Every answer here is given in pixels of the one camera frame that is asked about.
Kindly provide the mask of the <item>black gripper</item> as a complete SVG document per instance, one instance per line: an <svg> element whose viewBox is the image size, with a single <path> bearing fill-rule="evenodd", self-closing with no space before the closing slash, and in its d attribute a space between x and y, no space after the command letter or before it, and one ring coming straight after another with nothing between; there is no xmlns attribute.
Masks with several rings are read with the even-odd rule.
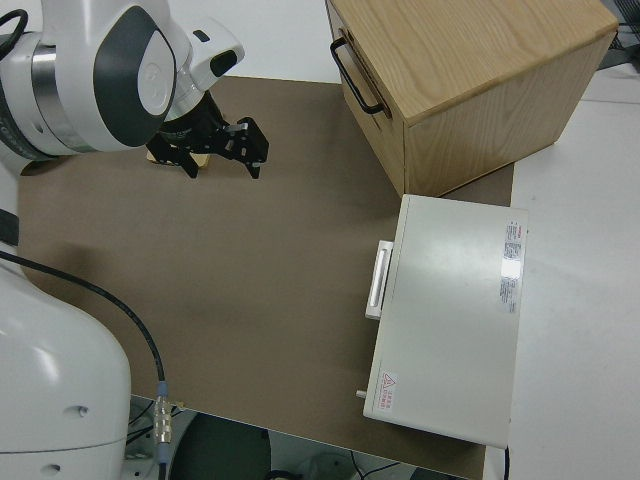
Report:
<svg viewBox="0 0 640 480"><path fill-rule="evenodd" d="M258 179L268 157L269 142L251 117L236 124L227 122L210 92L185 115L165 121L159 134L146 143L152 161L179 166L192 179L199 166L189 152L223 153L242 163L253 179Z"/></svg>

